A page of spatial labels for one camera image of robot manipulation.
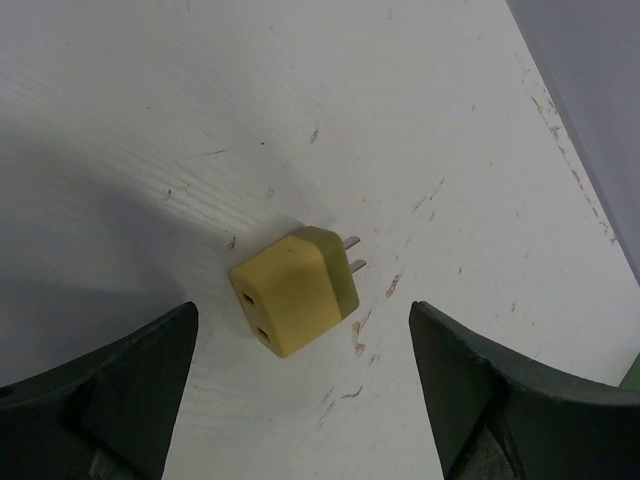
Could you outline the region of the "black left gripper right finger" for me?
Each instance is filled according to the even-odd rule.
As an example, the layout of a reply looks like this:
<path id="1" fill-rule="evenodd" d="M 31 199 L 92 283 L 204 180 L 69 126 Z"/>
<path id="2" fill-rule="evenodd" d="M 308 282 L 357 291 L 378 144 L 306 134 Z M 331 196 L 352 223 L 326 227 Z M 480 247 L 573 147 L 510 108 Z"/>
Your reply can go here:
<path id="1" fill-rule="evenodd" d="M 547 366 L 426 302 L 409 326 L 444 478 L 638 478 L 638 392 Z"/>

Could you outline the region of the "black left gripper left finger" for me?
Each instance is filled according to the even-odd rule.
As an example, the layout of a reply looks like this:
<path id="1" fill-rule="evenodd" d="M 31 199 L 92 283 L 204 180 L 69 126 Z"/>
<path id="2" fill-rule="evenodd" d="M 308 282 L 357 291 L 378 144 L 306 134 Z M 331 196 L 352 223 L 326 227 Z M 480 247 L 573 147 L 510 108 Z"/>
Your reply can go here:
<path id="1" fill-rule="evenodd" d="M 1 389 L 4 479 L 159 479 L 195 350 L 186 302 L 126 337 Z"/>

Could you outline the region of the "yellow two-port adapter plug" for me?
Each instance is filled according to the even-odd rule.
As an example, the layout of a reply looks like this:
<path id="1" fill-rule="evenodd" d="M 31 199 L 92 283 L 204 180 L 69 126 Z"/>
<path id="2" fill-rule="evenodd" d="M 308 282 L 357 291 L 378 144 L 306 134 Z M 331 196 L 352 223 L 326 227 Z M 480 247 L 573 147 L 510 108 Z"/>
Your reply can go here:
<path id="1" fill-rule="evenodd" d="M 347 257 L 359 242 L 304 226 L 230 270 L 250 328 L 266 348 L 288 358 L 359 307 L 354 273 L 366 261 Z"/>

